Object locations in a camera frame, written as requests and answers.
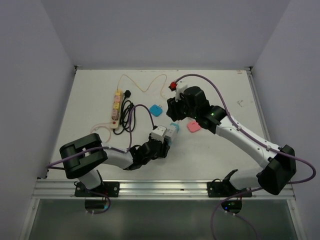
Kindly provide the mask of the blue plug adapter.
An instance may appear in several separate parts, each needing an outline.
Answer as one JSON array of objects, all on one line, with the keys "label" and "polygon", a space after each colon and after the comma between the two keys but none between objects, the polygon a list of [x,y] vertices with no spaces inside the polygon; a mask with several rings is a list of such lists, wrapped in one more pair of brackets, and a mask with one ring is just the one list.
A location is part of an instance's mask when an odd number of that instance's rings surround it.
[{"label": "blue plug adapter", "polygon": [[151,115],[153,115],[154,117],[159,117],[162,113],[163,113],[163,109],[160,105],[156,105],[153,104],[150,108],[149,108],[149,112],[151,113]]}]

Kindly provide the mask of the teal power strip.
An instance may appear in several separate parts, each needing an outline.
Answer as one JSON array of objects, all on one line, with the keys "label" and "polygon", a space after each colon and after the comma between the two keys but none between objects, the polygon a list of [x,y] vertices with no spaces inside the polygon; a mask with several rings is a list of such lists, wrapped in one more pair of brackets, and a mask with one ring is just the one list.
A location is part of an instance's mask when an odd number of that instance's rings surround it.
[{"label": "teal power strip", "polygon": [[173,141],[178,135],[178,132],[180,131],[180,125],[179,122],[172,122],[167,128],[165,132],[165,139],[168,140],[168,145],[171,146]]}]

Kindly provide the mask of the pink plug adapter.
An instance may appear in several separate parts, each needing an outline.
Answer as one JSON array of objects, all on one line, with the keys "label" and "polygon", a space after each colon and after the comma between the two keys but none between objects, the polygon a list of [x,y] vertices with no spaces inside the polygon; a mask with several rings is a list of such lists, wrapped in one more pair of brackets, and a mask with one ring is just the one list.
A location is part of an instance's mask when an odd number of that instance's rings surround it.
[{"label": "pink plug adapter", "polygon": [[194,120],[191,121],[187,124],[187,129],[191,132],[191,133],[195,133],[197,131],[199,131],[201,129],[200,125]]}]

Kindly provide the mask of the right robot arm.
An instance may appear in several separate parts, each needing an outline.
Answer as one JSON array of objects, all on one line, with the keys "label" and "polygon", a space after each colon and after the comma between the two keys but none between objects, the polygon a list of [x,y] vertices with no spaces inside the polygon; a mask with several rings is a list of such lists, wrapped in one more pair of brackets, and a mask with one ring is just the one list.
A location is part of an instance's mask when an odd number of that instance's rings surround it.
[{"label": "right robot arm", "polygon": [[228,117],[224,108],[211,105],[203,90],[198,86],[171,83],[175,97],[167,100],[167,115],[173,121],[191,118],[205,130],[216,134],[244,151],[258,167],[240,171],[232,170],[213,189],[221,196],[235,196],[248,188],[262,188],[272,195],[278,195],[295,175],[295,151],[289,145],[280,147],[271,143]]}]

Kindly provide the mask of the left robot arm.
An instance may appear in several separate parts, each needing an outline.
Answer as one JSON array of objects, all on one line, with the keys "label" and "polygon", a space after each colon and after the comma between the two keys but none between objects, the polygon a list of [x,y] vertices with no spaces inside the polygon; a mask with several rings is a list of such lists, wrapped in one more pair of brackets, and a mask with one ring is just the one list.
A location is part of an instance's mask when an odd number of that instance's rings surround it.
[{"label": "left robot arm", "polygon": [[128,152],[103,146],[97,133],[74,140],[59,149],[65,175],[68,179],[78,179],[92,196],[103,193],[104,184],[96,167],[101,164],[133,171],[141,168],[151,160],[166,158],[170,149],[170,141],[148,138],[142,145],[132,146]]}]

